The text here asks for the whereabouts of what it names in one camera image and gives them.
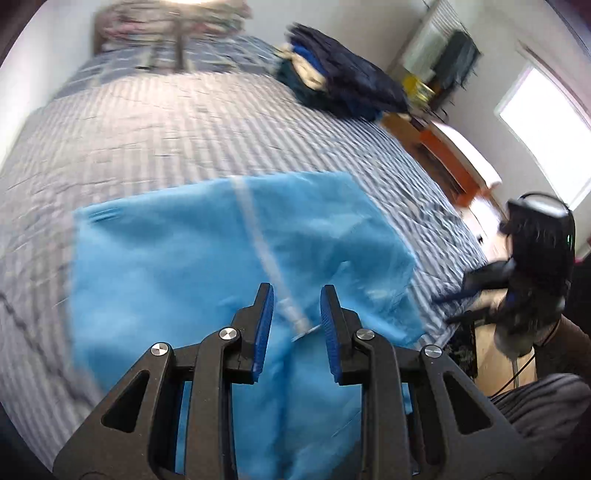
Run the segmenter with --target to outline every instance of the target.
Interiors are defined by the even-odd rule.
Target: white stripe
[[[295,303],[289,288],[285,285],[279,265],[262,235],[248,186],[243,177],[231,177],[231,180],[234,192],[238,198],[238,204],[244,215],[244,220],[248,226],[248,231],[251,234],[252,242],[258,253],[261,265],[269,276],[273,289],[277,292],[277,306],[293,325],[296,335],[305,335],[312,328],[312,322]]]

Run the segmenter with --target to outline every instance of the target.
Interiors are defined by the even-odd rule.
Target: metal screw
[[[238,335],[238,332],[232,327],[226,327],[220,330],[220,338],[222,340],[232,340],[233,338],[236,338],[236,335]]]
[[[439,358],[443,355],[443,350],[441,350],[437,345],[427,345],[425,347],[425,355],[431,358]]]
[[[166,343],[155,343],[152,345],[150,352],[155,356],[163,356],[168,353],[168,345]]]
[[[359,330],[357,330],[355,335],[357,335],[357,338],[359,340],[371,340],[372,338],[375,337],[374,331],[369,330],[367,328],[360,328]]]

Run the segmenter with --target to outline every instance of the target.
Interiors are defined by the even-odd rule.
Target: dark blue clothing pile
[[[308,50],[320,64],[322,69],[319,72],[326,77],[327,93],[331,98],[359,102],[384,112],[408,112],[402,85],[334,38],[296,24],[290,28],[290,41],[292,45]]]
[[[305,58],[326,78],[326,90],[310,89],[284,60],[277,79],[291,88],[302,105],[329,111],[339,118],[379,120],[382,112],[408,112],[402,86],[334,38],[296,24],[290,28],[293,52]]]

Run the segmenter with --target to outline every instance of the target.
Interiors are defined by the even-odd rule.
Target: blue gripper pad
[[[338,383],[343,371],[340,367],[339,342],[336,336],[335,320],[330,311],[326,287],[322,287],[320,291],[320,317],[322,328],[324,329],[324,337],[326,338],[326,352],[329,355],[330,372],[333,374],[335,382]]]
[[[269,331],[271,330],[271,319],[273,318],[273,307],[275,306],[275,295],[273,286],[269,286],[265,303],[261,310],[256,326],[255,336],[255,355],[252,362],[252,378],[256,382],[262,372],[262,366],[265,362],[265,353],[267,352],[267,342],[269,341]]]

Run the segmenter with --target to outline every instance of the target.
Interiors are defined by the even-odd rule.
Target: folded clothes
[[[322,67],[319,71],[326,77],[330,97],[345,102],[354,101],[380,111],[408,111],[407,97],[400,83],[334,38],[314,28],[296,24],[290,28],[290,41],[308,49],[318,59]]]
[[[297,53],[300,57],[305,58],[310,63],[310,65],[318,70],[318,72],[320,72],[322,75],[326,75],[326,70],[322,68],[322,65],[318,59],[314,57],[314,54],[310,50],[303,47],[302,45],[299,45],[299,43],[292,43],[291,48],[293,49],[294,53]]]
[[[345,102],[331,98],[322,90],[309,88],[296,72],[291,60],[283,60],[276,74],[277,80],[287,85],[295,98],[304,106],[324,110],[339,118],[363,118],[373,122],[381,117],[381,111],[358,102]]]
[[[324,90],[326,84],[324,75],[316,70],[304,57],[293,52],[291,44],[282,45],[277,49],[276,53],[282,59],[291,60],[296,73],[308,88],[312,90]]]

